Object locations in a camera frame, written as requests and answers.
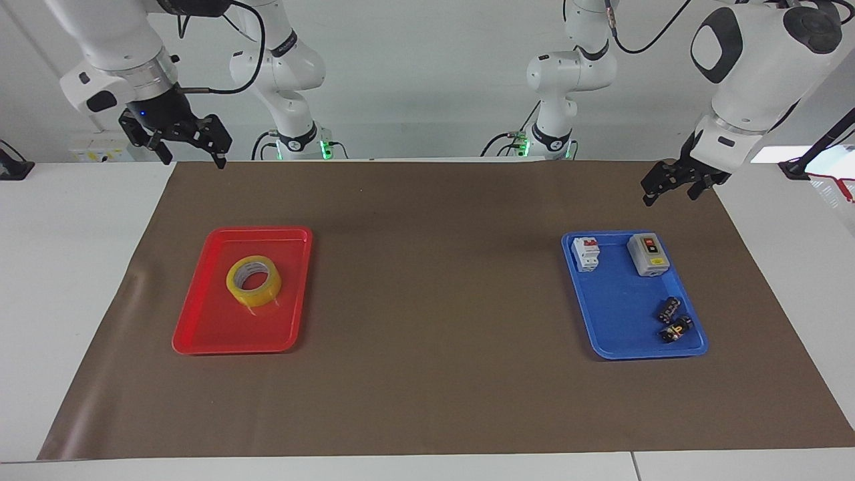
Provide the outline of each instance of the red tray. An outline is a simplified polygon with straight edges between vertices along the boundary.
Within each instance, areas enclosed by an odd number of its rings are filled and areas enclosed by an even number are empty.
[[[305,227],[230,227],[208,235],[181,309],[172,347],[182,354],[281,353],[294,345],[309,274],[312,233]],[[282,276],[276,301],[242,306],[228,292],[228,270],[263,255]]]

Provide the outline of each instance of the white wall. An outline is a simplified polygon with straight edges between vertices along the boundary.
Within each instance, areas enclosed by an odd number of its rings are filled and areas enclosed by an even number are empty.
[[[625,2],[624,44],[646,43],[682,0]],[[327,82],[307,92],[315,118],[354,157],[477,155],[486,141],[518,128],[536,97],[525,85],[528,60],[568,50],[561,2],[493,0],[286,0],[301,38],[327,63]],[[575,137],[581,158],[673,157],[715,87],[692,65],[688,44],[720,3],[693,3],[646,54],[618,53],[619,78],[580,93]],[[193,19],[178,40],[174,17],[153,15],[170,53],[182,57],[185,86],[232,86],[228,60],[254,48],[221,19]],[[849,48],[855,23],[844,26]],[[37,161],[67,160],[75,135],[98,126],[118,131],[119,111],[93,123],[68,106],[58,75],[80,60],[71,38],[41,0],[0,0],[0,136]],[[855,54],[769,141],[810,144],[855,105]],[[764,80],[774,88],[774,77]],[[215,112],[235,138],[231,158],[249,157],[257,134],[272,127],[249,93],[193,96],[199,116]],[[204,158],[174,148],[181,159]]]

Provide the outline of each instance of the plastic tray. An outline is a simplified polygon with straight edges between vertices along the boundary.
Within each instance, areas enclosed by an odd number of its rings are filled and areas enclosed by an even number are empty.
[[[312,233],[305,227],[232,227],[205,240],[175,328],[182,354],[280,353],[297,341]],[[226,287],[228,270],[244,257],[270,258],[282,276],[276,301],[250,310]]]
[[[635,270],[627,242],[633,235],[646,232],[652,231],[571,232],[561,239],[591,346],[606,359],[700,356],[709,347],[706,334],[673,259],[669,256],[671,269],[659,277],[642,277]],[[570,248],[576,237],[597,238],[599,267],[593,272],[579,272],[575,267]],[[664,240],[659,240],[668,255]],[[678,341],[666,343],[658,335],[665,324],[657,315],[669,296],[682,301],[677,315],[687,314],[694,327]]]

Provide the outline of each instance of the gray switch box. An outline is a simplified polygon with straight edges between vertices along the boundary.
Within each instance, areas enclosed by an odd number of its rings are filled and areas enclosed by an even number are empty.
[[[639,276],[661,276],[671,268],[659,238],[653,233],[633,235],[629,238],[627,249]]]

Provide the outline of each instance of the small black electronic component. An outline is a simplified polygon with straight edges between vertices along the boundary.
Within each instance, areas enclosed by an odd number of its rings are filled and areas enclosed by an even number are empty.
[[[665,342],[674,342],[692,329],[694,321],[689,316],[679,316],[673,324],[659,332]]]
[[[671,324],[671,321],[674,320],[674,315],[677,313],[677,309],[679,309],[681,305],[682,301],[676,297],[669,297],[665,300],[665,306],[662,308],[662,311],[659,312],[657,317],[663,323]]]

